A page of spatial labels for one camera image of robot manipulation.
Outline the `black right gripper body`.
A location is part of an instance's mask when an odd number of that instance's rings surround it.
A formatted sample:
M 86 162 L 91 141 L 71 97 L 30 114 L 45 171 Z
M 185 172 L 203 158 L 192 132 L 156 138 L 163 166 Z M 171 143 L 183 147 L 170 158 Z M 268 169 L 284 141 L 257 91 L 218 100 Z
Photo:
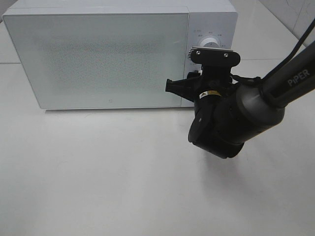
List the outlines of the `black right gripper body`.
M 182 80 L 166 80 L 165 91 L 173 93 L 194 104 L 194 114 L 201 108 L 201 99 L 213 95 L 226 96 L 232 87 L 231 66 L 202 66 L 200 71 L 191 71 Z

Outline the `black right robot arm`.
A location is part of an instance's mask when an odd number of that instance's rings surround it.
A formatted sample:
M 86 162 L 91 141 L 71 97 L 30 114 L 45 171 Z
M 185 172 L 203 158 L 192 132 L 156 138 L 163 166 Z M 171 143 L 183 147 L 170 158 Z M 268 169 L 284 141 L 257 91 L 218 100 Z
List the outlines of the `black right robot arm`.
M 165 90 L 193 102 L 188 141 L 220 158 L 236 156 L 247 140 L 278 125 L 289 103 L 315 88 L 314 44 L 265 78 L 232 74 L 240 63 L 232 50 L 192 47 L 188 58 L 201 71 L 167 80 Z

